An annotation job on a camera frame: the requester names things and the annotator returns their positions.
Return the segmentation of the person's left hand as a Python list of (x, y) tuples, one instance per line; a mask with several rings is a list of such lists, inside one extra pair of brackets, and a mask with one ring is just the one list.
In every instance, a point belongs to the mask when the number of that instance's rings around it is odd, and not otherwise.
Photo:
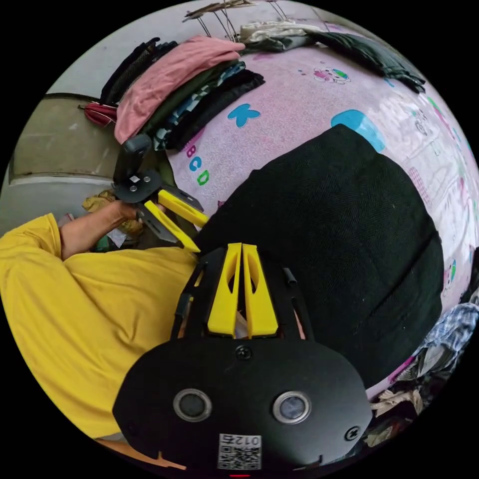
[(106, 206), (106, 217), (108, 224), (114, 228), (127, 221), (135, 221), (138, 209), (134, 205), (115, 200)]

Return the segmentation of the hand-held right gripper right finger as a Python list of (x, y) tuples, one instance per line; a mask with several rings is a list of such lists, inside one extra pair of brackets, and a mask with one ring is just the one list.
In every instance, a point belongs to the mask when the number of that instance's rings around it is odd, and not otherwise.
[(278, 322), (256, 246), (242, 245), (242, 262), (248, 337), (275, 336)]

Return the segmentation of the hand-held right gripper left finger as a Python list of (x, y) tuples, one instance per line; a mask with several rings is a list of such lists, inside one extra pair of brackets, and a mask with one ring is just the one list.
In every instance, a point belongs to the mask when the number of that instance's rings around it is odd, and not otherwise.
[(241, 243), (231, 243), (226, 249), (207, 326), (213, 335), (235, 335), (239, 299)]

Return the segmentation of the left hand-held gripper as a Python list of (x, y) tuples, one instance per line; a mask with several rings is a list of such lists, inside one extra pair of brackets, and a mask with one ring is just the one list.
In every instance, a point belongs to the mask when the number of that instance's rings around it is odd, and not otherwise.
[(116, 181), (113, 191), (116, 198), (138, 209), (137, 217), (160, 240), (180, 245), (193, 253), (200, 252), (194, 241), (159, 208), (164, 206), (202, 228), (208, 217), (197, 199), (177, 187), (165, 185), (155, 170), (147, 170), (145, 174), (135, 173)]

